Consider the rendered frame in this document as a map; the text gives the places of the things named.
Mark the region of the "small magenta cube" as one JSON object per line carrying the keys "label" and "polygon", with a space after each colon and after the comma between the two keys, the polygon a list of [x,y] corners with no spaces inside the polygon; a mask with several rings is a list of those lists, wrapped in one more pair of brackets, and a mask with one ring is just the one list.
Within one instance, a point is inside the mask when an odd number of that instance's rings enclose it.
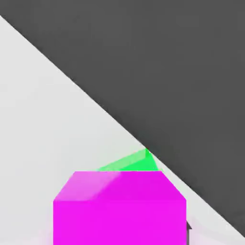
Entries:
{"label": "small magenta cube", "polygon": [[77,171],[53,201],[53,245],[186,245],[186,213],[160,171]]}

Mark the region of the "small green cube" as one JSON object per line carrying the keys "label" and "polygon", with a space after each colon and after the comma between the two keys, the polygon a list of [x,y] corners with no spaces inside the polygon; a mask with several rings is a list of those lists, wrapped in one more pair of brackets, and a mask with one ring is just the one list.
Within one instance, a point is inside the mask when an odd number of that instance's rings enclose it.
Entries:
{"label": "small green cube", "polygon": [[149,150],[143,149],[100,167],[98,171],[159,171],[159,169]]}

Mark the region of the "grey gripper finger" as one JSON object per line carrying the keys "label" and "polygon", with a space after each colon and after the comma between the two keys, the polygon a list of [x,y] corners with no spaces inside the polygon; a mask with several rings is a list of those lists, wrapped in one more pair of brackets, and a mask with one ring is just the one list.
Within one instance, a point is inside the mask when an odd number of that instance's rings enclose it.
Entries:
{"label": "grey gripper finger", "polygon": [[192,229],[189,222],[187,222],[187,241],[186,245],[203,245],[202,234],[198,229]]}

